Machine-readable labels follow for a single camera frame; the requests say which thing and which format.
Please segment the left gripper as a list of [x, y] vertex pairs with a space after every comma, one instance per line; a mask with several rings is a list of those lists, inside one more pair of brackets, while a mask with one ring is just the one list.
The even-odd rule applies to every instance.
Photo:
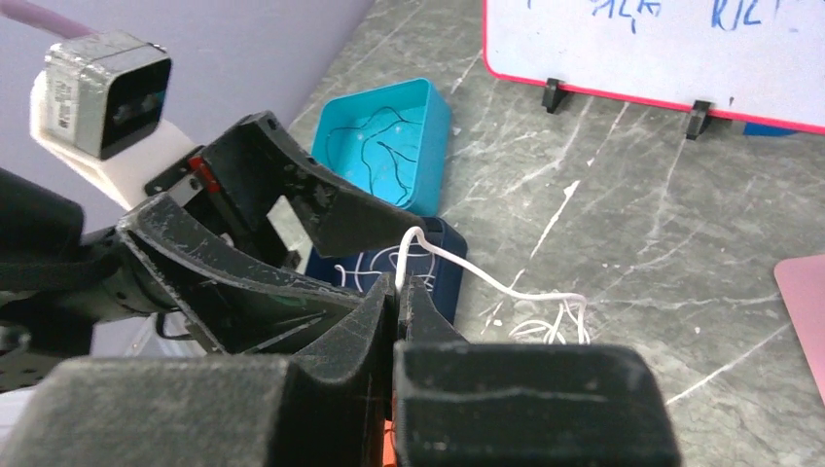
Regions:
[[425, 226], [318, 163], [270, 111], [196, 145], [143, 192], [154, 197], [120, 219], [118, 237], [199, 343], [224, 354], [295, 353], [363, 302], [293, 271], [302, 256], [269, 219], [279, 200], [326, 257], [397, 245]]

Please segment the orange square tray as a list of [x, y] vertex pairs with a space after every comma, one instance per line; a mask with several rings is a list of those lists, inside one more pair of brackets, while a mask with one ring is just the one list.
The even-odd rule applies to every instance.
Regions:
[[383, 430], [382, 466], [396, 467], [394, 422], [386, 420]]

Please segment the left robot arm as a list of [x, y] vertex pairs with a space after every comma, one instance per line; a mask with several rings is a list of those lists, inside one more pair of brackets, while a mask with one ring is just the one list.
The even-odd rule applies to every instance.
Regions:
[[359, 293], [297, 272], [269, 221], [294, 211], [317, 252], [394, 246], [421, 217], [319, 164], [271, 112], [185, 153], [119, 223], [84, 233], [82, 208], [1, 175], [1, 389], [38, 384], [90, 353], [97, 324], [179, 312], [220, 354], [293, 353], [360, 305]]

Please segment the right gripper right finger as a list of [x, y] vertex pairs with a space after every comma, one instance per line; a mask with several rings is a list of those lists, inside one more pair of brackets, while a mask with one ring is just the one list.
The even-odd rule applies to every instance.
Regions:
[[664, 397], [633, 349], [470, 343], [421, 281], [393, 293], [400, 466], [678, 466]]

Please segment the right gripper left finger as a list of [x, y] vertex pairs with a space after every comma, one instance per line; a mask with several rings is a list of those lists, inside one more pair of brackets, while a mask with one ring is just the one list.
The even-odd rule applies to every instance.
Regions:
[[72, 359], [39, 385], [5, 466], [378, 466], [394, 287], [291, 355]]

